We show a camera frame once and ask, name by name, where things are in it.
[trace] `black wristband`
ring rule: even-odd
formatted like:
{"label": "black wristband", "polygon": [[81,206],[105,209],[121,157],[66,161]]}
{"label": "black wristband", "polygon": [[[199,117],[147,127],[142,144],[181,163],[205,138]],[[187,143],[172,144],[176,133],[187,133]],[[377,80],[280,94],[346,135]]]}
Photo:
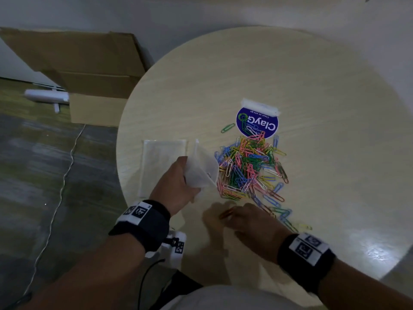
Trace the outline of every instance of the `black wristband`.
{"label": "black wristband", "polygon": [[[287,236],[278,250],[277,262],[298,285],[302,286],[307,292],[318,295],[320,281],[327,275],[328,271],[330,271],[336,255],[330,249],[327,249],[321,254],[317,263],[312,266],[306,258],[303,257],[302,253],[298,253],[298,250],[293,251],[290,249],[290,245],[297,237],[298,234]],[[316,250],[307,243],[305,243],[304,246],[309,247],[311,251]]]}
{"label": "black wristband", "polygon": [[169,211],[161,203],[144,200],[129,207],[109,235],[129,233],[142,244],[145,252],[157,251],[168,236],[170,218]]}

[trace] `white cable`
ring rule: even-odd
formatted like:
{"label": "white cable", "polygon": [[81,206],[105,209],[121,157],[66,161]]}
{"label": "white cable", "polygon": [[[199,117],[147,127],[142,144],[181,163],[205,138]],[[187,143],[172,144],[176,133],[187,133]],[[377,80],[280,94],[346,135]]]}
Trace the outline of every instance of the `white cable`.
{"label": "white cable", "polygon": [[75,144],[73,145],[72,150],[70,150],[70,158],[72,159],[72,161],[71,161],[71,163],[70,163],[69,168],[67,169],[67,172],[63,175],[63,185],[62,185],[62,187],[61,187],[61,189],[60,189],[60,201],[59,201],[59,204],[57,205],[57,207],[54,209],[54,213],[53,213],[53,216],[52,216],[52,220],[50,221],[50,225],[49,225],[49,235],[48,235],[48,238],[47,238],[47,240],[46,240],[46,244],[44,245],[43,249],[40,251],[39,255],[37,256],[36,260],[34,261],[34,272],[33,272],[33,275],[32,275],[32,277],[31,277],[30,283],[28,284],[28,286],[27,286],[26,290],[24,291],[24,294],[23,294],[23,295],[26,295],[26,294],[27,294],[27,292],[28,292],[31,284],[33,283],[34,276],[36,275],[36,272],[37,272],[37,264],[39,263],[39,260],[40,260],[40,258],[42,257],[43,252],[46,250],[46,247],[47,247],[48,244],[49,244],[50,236],[52,235],[52,226],[53,226],[54,218],[56,217],[57,210],[59,209],[60,205],[62,204],[62,200],[63,200],[62,194],[63,194],[63,189],[65,188],[65,184],[66,184],[66,176],[67,176],[67,174],[69,174],[69,171],[70,171],[70,169],[72,168],[72,165],[73,165],[73,163],[74,163],[73,151],[75,150],[76,144],[77,144],[77,140],[79,139],[80,135],[81,135],[81,134],[83,133],[83,131],[85,130],[85,127],[86,127],[86,124],[83,125],[82,130],[80,131],[79,135],[76,137]]}

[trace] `person's right arm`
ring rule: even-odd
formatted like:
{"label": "person's right arm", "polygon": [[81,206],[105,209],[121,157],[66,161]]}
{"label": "person's right arm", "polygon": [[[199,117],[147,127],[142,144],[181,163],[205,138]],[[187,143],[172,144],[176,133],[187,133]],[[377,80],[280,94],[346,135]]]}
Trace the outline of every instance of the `person's right arm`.
{"label": "person's right arm", "polygon": [[[277,264],[278,249],[292,233],[277,219],[252,204],[236,207],[224,224],[265,260]],[[413,309],[413,300],[335,259],[320,281],[318,297],[330,310]]]}

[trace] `person's left hand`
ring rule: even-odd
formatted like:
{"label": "person's left hand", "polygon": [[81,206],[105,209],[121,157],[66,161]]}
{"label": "person's left hand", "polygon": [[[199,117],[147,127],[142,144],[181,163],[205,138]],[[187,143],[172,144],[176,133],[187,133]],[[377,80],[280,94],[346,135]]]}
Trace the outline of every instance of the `person's left hand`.
{"label": "person's left hand", "polygon": [[191,188],[186,185],[183,172],[187,158],[179,157],[159,179],[149,196],[150,200],[162,203],[171,216],[177,214],[201,191],[200,188]]}

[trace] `wristband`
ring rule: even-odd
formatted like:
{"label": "wristband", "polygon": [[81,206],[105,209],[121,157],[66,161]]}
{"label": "wristband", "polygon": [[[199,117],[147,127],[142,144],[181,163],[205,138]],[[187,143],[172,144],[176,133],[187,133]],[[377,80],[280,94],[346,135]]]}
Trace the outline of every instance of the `wristband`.
{"label": "wristband", "polygon": [[145,252],[157,251],[168,236],[169,211],[154,200],[134,203],[117,220],[110,236],[129,233],[143,246]]}
{"label": "wristband", "polygon": [[277,255],[279,266],[307,292],[316,295],[335,258],[328,244],[307,233],[287,236]]}

